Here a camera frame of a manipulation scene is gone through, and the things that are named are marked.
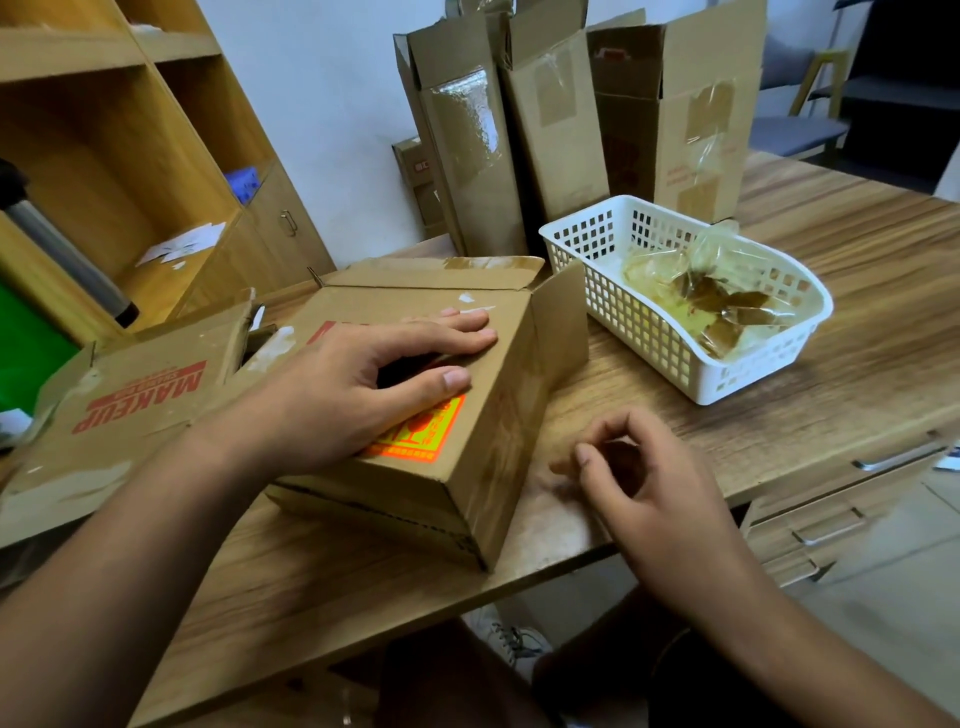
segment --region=white plastic basket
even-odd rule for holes
[[[656,303],[623,279],[624,258],[636,247],[686,248],[707,223],[629,195],[611,197],[540,228],[554,273],[571,260],[587,268],[590,315],[616,334],[697,404],[713,404],[792,364],[810,334],[833,312],[826,287],[789,255],[744,237],[757,266],[732,282],[789,302],[800,323],[734,361],[707,355]]]

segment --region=desk drawer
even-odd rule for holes
[[[857,452],[845,453],[813,468],[771,483],[768,493],[751,504],[746,527],[786,513],[858,482],[943,453],[960,436],[960,422],[925,434],[884,438]]]
[[[940,456],[936,452],[799,508],[754,521],[747,543],[764,566],[777,562],[768,570],[792,571],[785,566],[792,561],[798,561],[801,569],[808,568],[804,560],[825,567],[836,560],[839,545],[845,550],[872,522],[889,513]],[[794,558],[781,562],[786,556]]]

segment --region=cabinet handle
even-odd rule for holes
[[[294,216],[290,214],[290,210],[285,209],[280,212],[280,220],[287,224],[287,236],[293,237],[297,234],[297,221],[294,220]]]
[[[892,468],[896,468],[897,466],[909,463],[911,460],[919,460],[922,457],[927,457],[935,452],[942,452],[943,450],[947,449],[947,446],[942,444],[938,439],[940,435],[938,435],[936,432],[927,432],[926,436],[930,438],[930,442],[928,443],[917,445],[915,448],[900,452],[896,455],[891,455],[883,460],[854,460],[853,466],[860,469],[864,473],[879,473],[881,471],[888,471]]]
[[[837,536],[842,536],[843,534],[850,533],[858,528],[863,528],[865,525],[867,525],[867,523],[870,522],[870,520],[860,513],[860,511],[858,511],[856,508],[851,508],[850,511],[857,517],[856,521],[853,523],[848,523],[844,526],[840,526],[835,531],[830,531],[829,533],[824,534],[823,536],[818,536],[815,539],[808,539],[804,536],[801,536],[799,533],[797,533],[797,531],[794,530],[791,530],[790,533],[792,533],[793,537],[804,546],[819,546],[826,541],[835,539]]]
[[[804,581],[805,579],[813,579],[814,581],[817,579],[823,569],[814,564],[810,559],[807,559],[806,562],[810,565],[810,570],[797,574],[789,581],[784,581],[782,584],[780,584],[781,589],[788,587],[791,584],[796,584],[798,581]]]

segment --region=cabinet door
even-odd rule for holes
[[[313,227],[286,170],[279,161],[250,202],[248,212],[287,284],[310,280],[307,266],[318,276],[336,270],[323,240]]]
[[[244,288],[255,288],[257,295],[277,291],[290,284],[283,273],[283,267],[244,213],[224,232],[216,254],[198,274],[176,315],[217,303]]]

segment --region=thermos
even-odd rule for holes
[[[0,209],[121,327],[136,320],[140,314],[136,305],[30,202],[26,177],[1,158]]]

